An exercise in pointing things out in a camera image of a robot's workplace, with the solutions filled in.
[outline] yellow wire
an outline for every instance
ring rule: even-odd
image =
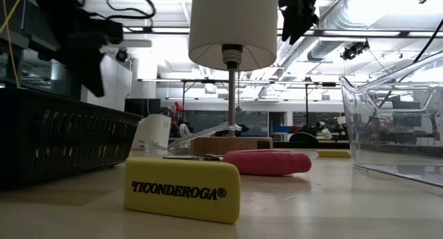
[[[6,27],[6,33],[8,34],[8,43],[9,43],[9,52],[11,55],[11,62],[12,62],[12,69],[14,71],[14,77],[15,77],[15,84],[17,88],[20,88],[20,82],[19,77],[17,75],[17,69],[15,68],[15,61],[14,61],[14,53],[12,52],[12,43],[11,43],[11,36],[9,32],[9,19],[12,17],[12,14],[14,13],[15,9],[19,5],[20,0],[17,0],[14,4],[14,6],[11,9],[11,12],[8,15],[8,11],[6,10],[6,0],[3,0],[3,11],[5,12],[5,22],[0,28],[0,34],[3,32],[3,29]]]

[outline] transparent container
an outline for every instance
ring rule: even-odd
[[[443,53],[341,89],[356,166],[443,186]]]

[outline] white lampshade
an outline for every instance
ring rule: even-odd
[[[243,45],[241,71],[272,65],[277,58],[278,0],[192,0],[189,58],[226,70],[222,44]]]

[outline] yellow eraser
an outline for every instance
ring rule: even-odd
[[[337,151],[337,150],[317,150],[319,157],[331,157],[331,158],[342,158],[342,159],[350,159],[351,154],[346,151]]]
[[[230,163],[130,157],[125,208],[233,224],[240,210],[240,175]]]

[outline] table surface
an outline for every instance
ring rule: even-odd
[[[123,208],[124,165],[0,193],[0,238],[441,238],[443,190],[312,158],[288,177],[242,176],[235,225]]]

